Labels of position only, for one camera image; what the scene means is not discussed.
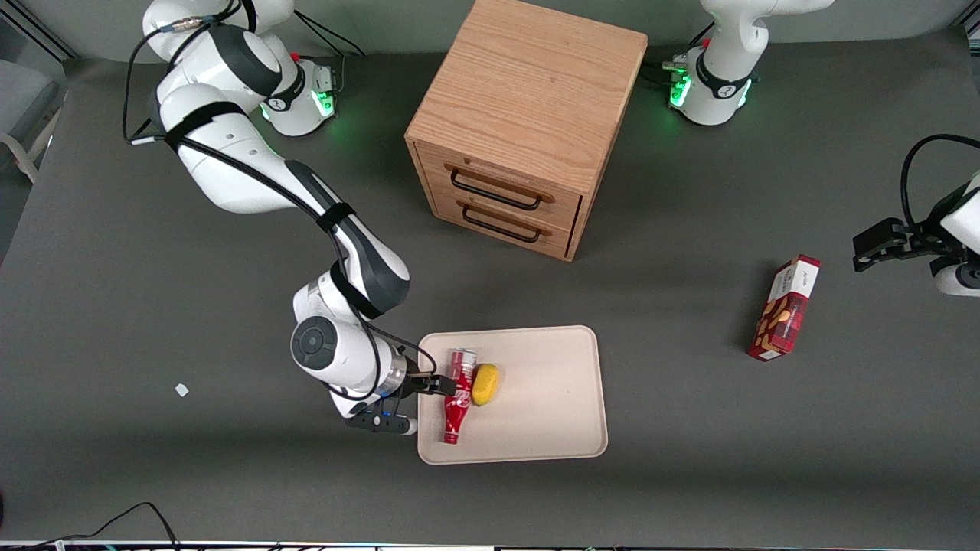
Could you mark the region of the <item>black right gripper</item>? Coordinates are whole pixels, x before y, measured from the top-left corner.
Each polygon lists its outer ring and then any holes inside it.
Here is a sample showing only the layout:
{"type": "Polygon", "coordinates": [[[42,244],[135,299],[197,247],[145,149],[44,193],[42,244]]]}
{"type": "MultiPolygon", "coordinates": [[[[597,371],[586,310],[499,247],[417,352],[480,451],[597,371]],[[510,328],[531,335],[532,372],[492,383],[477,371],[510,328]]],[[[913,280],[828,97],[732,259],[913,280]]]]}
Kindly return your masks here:
{"type": "Polygon", "coordinates": [[[395,399],[406,399],[416,393],[440,396],[455,396],[456,382],[444,374],[409,372],[394,391],[395,399]]]}

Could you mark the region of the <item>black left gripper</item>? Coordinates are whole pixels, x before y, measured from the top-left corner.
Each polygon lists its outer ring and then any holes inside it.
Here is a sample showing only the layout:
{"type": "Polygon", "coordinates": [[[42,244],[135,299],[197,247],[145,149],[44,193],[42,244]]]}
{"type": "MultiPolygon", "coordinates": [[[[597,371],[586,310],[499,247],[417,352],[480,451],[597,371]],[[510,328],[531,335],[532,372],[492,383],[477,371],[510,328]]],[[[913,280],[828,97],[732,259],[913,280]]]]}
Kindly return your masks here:
{"type": "MultiPolygon", "coordinates": [[[[942,197],[926,217],[907,224],[934,251],[943,255],[978,254],[978,188],[959,186],[942,197]]],[[[920,251],[909,247],[909,227],[896,217],[886,217],[854,237],[854,271],[862,273],[891,260],[911,260],[920,251]]]]}

